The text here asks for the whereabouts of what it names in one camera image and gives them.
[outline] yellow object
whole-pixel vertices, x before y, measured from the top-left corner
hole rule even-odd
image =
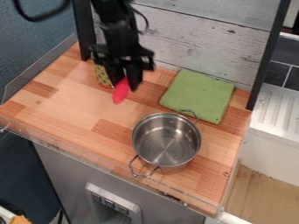
[[[32,224],[32,222],[28,221],[23,215],[15,216],[10,224]]]
[[[111,80],[109,79],[104,66],[97,65],[95,66],[94,71],[95,71],[95,77],[101,85],[107,88],[113,88]]]

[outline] green cutting board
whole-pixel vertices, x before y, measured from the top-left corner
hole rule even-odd
[[[200,119],[218,124],[226,112],[233,90],[232,83],[181,70],[160,104],[176,111],[192,110]]]

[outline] stainless steel pot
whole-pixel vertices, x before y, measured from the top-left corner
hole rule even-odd
[[[190,110],[179,112],[192,113]],[[201,137],[188,118],[178,114],[154,114],[142,119],[134,128],[132,143],[137,155],[129,162],[134,177],[149,179],[154,172],[179,172],[198,154]],[[140,158],[154,166],[149,175],[135,173],[132,164]]]

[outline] wooden countertop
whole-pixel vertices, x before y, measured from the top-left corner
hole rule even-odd
[[[146,73],[138,90],[122,104],[114,105],[111,90],[100,87],[94,77],[93,61],[81,61],[79,47],[74,45],[0,108],[0,123],[213,216],[222,205],[247,130],[249,92],[234,91],[220,125],[199,122],[202,146],[187,169],[171,175],[157,173],[150,179],[133,178],[129,172],[129,160],[135,155],[132,129],[147,115],[173,112],[158,101],[176,75],[177,71],[162,68]],[[149,173],[138,160],[134,167]]]

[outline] pot rim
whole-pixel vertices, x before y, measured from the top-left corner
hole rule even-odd
[[[136,136],[136,132],[138,131],[138,129],[141,127],[141,125],[148,121],[149,119],[155,119],[155,117],[159,117],[159,116],[175,116],[176,118],[179,118],[179,119],[182,119],[186,122],[188,122],[192,127],[193,129],[195,130],[195,133],[196,135],[198,136],[197,139],[198,139],[198,147],[196,147],[196,150],[194,152],[194,155],[184,161],[183,163],[180,163],[180,164],[174,164],[174,165],[159,165],[159,164],[154,164],[152,162],[150,162],[149,160],[147,160],[145,157],[141,156],[137,149],[136,149],[136,141],[135,141],[135,136]],[[136,152],[136,154],[138,155],[138,157],[140,157],[142,160],[144,160],[145,162],[149,163],[150,165],[155,165],[155,166],[159,166],[161,168],[177,168],[181,165],[185,165],[185,164],[188,164],[189,162],[191,162],[197,155],[198,155],[198,152],[199,152],[199,149],[200,149],[200,146],[201,146],[201,135],[200,135],[200,131],[198,129],[198,127],[187,117],[183,116],[183,115],[179,115],[179,114],[175,114],[175,113],[155,113],[155,114],[152,114],[152,115],[148,115],[146,117],[144,117],[142,120],[140,120],[136,126],[134,127],[133,129],[133,133],[132,133],[132,137],[131,137],[131,142],[133,144],[133,148],[134,148],[134,151]]]

